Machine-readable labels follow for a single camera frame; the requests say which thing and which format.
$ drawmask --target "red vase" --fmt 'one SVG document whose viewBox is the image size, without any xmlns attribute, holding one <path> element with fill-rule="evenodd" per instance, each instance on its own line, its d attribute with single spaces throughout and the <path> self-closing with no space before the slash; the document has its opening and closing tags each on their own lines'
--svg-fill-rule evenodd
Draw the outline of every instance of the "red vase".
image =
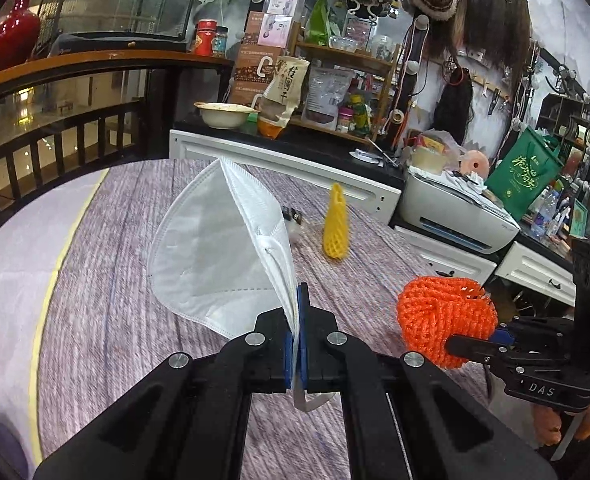
<svg viewBox="0 0 590 480">
<path fill-rule="evenodd" d="M 0 23 L 0 70 L 24 63 L 40 35 L 40 19 L 28 10 L 30 0 L 15 0 Z"/>
</svg>

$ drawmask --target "white face mask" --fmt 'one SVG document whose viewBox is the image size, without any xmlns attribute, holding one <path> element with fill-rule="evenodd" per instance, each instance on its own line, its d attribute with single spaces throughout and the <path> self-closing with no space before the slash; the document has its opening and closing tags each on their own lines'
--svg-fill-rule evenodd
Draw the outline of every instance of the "white face mask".
<svg viewBox="0 0 590 480">
<path fill-rule="evenodd" d="M 259 314 L 281 306 L 294 335 L 295 371 L 299 315 L 289 236 L 280 204 L 248 171 L 224 158 L 201 171 L 166 212 L 146 267 L 164 306 L 228 338 L 252 332 Z M 305 411 L 321 405 L 302 401 L 303 391 L 295 398 Z"/>
</svg>

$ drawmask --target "person's hand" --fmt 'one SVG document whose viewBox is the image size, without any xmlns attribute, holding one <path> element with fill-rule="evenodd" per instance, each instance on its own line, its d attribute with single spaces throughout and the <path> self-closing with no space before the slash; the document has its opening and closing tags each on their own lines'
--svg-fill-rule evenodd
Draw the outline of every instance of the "person's hand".
<svg viewBox="0 0 590 480">
<path fill-rule="evenodd" d="M 548 406 L 539 404 L 531 405 L 533 412 L 533 426 L 535 436 L 544 446 L 559 444 L 562 439 L 562 420 L 560 416 Z M 577 440 L 585 440 L 590 436 L 590 406 L 586 410 L 584 420 L 579 425 L 574 437 Z"/>
</svg>

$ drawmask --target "red tin can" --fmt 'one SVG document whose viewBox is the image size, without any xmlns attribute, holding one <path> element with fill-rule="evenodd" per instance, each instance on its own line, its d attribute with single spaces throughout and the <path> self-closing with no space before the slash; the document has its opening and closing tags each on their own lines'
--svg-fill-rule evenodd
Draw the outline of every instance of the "red tin can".
<svg viewBox="0 0 590 480">
<path fill-rule="evenodd" d="M 217 22 L 215 20 L 200 20 L 197 23 L 197 33 L 195 34 L 195 54 L 198 56 L 213 55 L 213 38 Z"/>
</svg>

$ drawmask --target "black countertop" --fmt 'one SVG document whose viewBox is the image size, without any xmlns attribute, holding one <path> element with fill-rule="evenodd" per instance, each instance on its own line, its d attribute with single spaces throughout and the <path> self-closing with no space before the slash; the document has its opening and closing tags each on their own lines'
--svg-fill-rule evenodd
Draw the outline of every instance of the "black countertop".
<svg viewBox="0 0 590 480">
<path fill-rule="evenodd" d="M 349 152 L 353 151 L 355 148 L 361 148 L 364 150 L 367 147 L 348 139 L 342 139 L 341 137 L 334 137 L 307 128 L 288 126 L 277 139 L 268 139 L 267 137 L 262 137 L 257 132 L 257 125 L 254 123 L 243 124 L 243 126 L 237 130 L 217 130 L 204 124 L 199 116 L 190 116 L 187 120 L 175 121 L 173 127 L 176 130 L 215 137 L 217 139 L 243 142 L 266 150 L 296 156 L 347 173 L 353 173 L 401 191 L 404 190 L 404 178 L 403 173 L 400 170 L 391 168 L 390 166 L 380 168 L 376 164 L 369 164 L 368 162 L 357 160 L 352 157 Z M 476 254 L 477 256 L 486 258 L 497 264 L 501 263 L 512 245 L 512 243 L 508 244 L 506 247 L 493 254 L 476 253 L 465 247 L 461 247 L 450 240 L 431 236 L 429 232 L 407 224 L 399 216 L 397 211 L 393 214 L 393 217 L 390 220 L 390 225 L 392 227 L 399 225 L 400 227 L 416 231 L 419 234 L 434 238 L 440 242 L 452 245 L 472 254 Z M 563 269 L 573 272 L 573 263 L 570 260 L 561 256 L 554 248 L 551 249 L 536 238 L 533 238 L 530 229 L 527 226 L 521 226 L 521 228 L 522 230 L 514 238 L 514 241 L 519 242 L 535 251 L 537 254 L 544 256 Z"/>
<path fill-rule="evenodd" d="M 349 152 L 352 152 L 355 148 L 367 150 L 367 146 L 348 139 L 342 139 L 342 137 L 331 136 L 307 128 L 288 126 L 277 139 L 269 139 L 262 137 L 257 132 L 257 125 L 254 123 L 243 124 L 238 130 L 216 130 L 206 126 L 201 118 L 197 116 L 191 116 L 184 121 L 175 121 L 173 127 L 176 130 L 216 137 L 217 139 L 243 142 L 266 150 L 296 156 L 346 173 L 353 173 L 399 190 L 404 189 L 404 179 L 400 170 L 390 166 L 380 168 L 376 164 L 357 160 Z"/>
<path fill-rule="evenodd" d="M 544 237 L 542 240 L 535 238 L 531 234 L 530 225 L 525 222 L 520 222 L 520 227 L 521 231 L 515 237 L 516 242 L 519 242 L 530 250 L 535 251 L 537 254 L 544 256 L 554 264 L 558 264 L 562 269 L 573 273 L 573 261 L 570 259 L 570 255 L 566 255 L 565 251 L 560 249 L 547 237 Z"/>
</svg>

